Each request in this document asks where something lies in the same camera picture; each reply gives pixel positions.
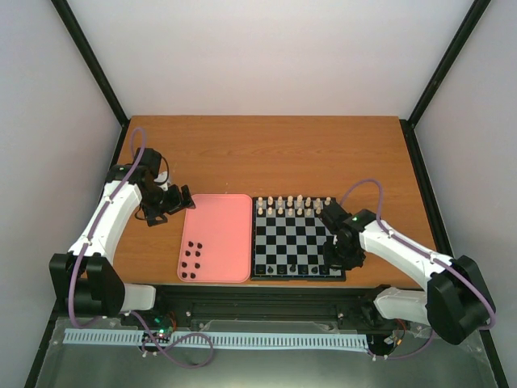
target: chessboard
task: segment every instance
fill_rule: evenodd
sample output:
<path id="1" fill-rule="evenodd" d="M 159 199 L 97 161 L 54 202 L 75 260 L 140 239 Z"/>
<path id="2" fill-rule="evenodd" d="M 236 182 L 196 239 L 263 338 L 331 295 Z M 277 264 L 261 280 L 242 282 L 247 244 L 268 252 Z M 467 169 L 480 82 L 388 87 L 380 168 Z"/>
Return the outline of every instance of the chessboard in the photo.
<path id="1" fill-rule="evenodd" d="M 251 279 L 344 280 L 328 268 L 323 243 L 332 241 L 318 217 L 335 198 L 253 198 Z"/>

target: black metal frame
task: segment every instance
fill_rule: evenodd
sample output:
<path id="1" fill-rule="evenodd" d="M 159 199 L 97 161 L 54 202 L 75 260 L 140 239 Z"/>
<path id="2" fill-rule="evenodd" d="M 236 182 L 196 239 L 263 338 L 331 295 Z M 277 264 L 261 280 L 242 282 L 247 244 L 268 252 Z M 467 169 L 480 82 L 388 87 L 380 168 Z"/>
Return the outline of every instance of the black metal frame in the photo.
<path id="1" fill-rule="evenodd" d="M 101 91 L 121 125 L 120 138 L 111 161 L 111 165 L 113 165 L 120 156 L 130 121 L 125 115 L 124 109 L 120 106 L 115 92 L 112 90 L 69 4 L 66 0 L 52 0 L 52 3 L 56 7 L 59 16 L 63 20 L 69 34 L 72 36 L 79 52 L 82 54 L 82 57 L 90 68 L 91 73 L 99 84 Z M 431 227 L 431 233 L 435 240 L 436 249 L 448 255 L 452 254 L 451 245 L 448 241 L 443 219 L 439 212 L 414 129 L 489 4 L 490 0 L 473 1 L 469 12 L 448 46 L 447 51 L 443 55 L 436 71 L 418 100 L 410 118 L 400 121 L 415 177 L 418 182 L 418 188 L 426 210 L 427 219 Z M 194 314 L 190 314 L 190 317 L 187 317 L 187 314 L 182 314 L 180 319 L 182 326 L 195 328 L 197 323 L 202 323 L 204 320 L 210 318 L 257 318 L 257 314 L 261 314 L 264 318 L 270 319 L 295 318 L 298 320 L 331 320 L 337 318 L 337 314 L 341 311 L 345 311 L 347 306 L 354 305 L 360 298 L 364 297 L 370 289 L 217 287 L 215 292 L 213 287 L 209 286 L 158 286 L 158 290 L 164 294 L 174 293 L 174 299 L 178 299 L 177 308 L 181 311 L 197 309 L 194 310 Z M 216 305 L 217 311 L 213 310 L 214 305 Z M 28 375 L 25 385 L 27 388 L 36 386 L 56 319 L 57 312 L 56 307 L 54 307 L 31 372 Z M 345 321 L 342 320 L 342 327 L 347 326 L 346 319 L 345 317 Z M 362 323 L 353 322 L 353 324 L 362 332 L 372 332 L 371 328 L 368 329 L 368 327 L 364 325 L 361 326 Z M 485 350 L 488 354 L 498 386 L 508 387 L 490 333 L 483 331 L 481 338 L 485 345 Z"/>

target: pink tray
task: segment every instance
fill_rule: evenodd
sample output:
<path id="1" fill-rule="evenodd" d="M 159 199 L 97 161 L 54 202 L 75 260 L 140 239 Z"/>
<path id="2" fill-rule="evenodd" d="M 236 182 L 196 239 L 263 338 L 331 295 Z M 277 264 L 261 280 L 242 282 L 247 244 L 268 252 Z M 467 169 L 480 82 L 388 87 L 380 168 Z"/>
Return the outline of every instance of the pink tray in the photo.
<path id="1" fill-rule="evenodd" d="M 195 194 L 187 209 L 179 279 L 242 283 L 251 271 L 251 198 L 245 194 Z"/>

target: white slotted strip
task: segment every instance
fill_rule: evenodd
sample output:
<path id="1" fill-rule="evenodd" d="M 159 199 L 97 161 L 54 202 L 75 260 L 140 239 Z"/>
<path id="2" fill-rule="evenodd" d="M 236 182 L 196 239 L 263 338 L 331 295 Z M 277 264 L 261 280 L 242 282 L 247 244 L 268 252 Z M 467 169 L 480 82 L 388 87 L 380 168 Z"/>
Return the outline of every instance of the white slotted strip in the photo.
<path id="1" fill-rule="evenodd" d="M 191 332 L 176 331 L 171 336 L 169 343 L 189 333 Z M 63 344 L 136 346 L 142 344 L 144 334 L 144 331 L 136 330 L 65 329 Z M 210 337 L 215 349 L 318 349 L 365 352 L 368 348 L 366 335 L 238 332 L 203 332 L 203 334 Z M 176 346 L 179 348 L 208 348 L 208 344 L 200 337 L 190 337 Z"/>

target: white wall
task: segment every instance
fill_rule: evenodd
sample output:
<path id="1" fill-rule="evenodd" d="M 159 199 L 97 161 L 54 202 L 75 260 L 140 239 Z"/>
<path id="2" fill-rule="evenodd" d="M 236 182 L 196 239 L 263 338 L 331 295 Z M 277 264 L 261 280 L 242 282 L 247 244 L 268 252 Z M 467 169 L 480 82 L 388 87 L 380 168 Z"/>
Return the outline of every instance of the white wall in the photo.
<path id="1" fill-rule="evenodd" d="M 492 1 L 416 132 L 455 254 L 481 267 L 517 386 L 517 2 Z"/>
<path id="2" fill-rule="evenodd" d="M 70 0 L 129 115 L 413 109 L 472 0 Z"/>
<path id="3" fill-rule="evenodd" d="M 48 262 L 86 225 L 120 131 L 50 1 L 0 2 L 0 125 L 0 385 L 11 388 L 55 300 Z"/>

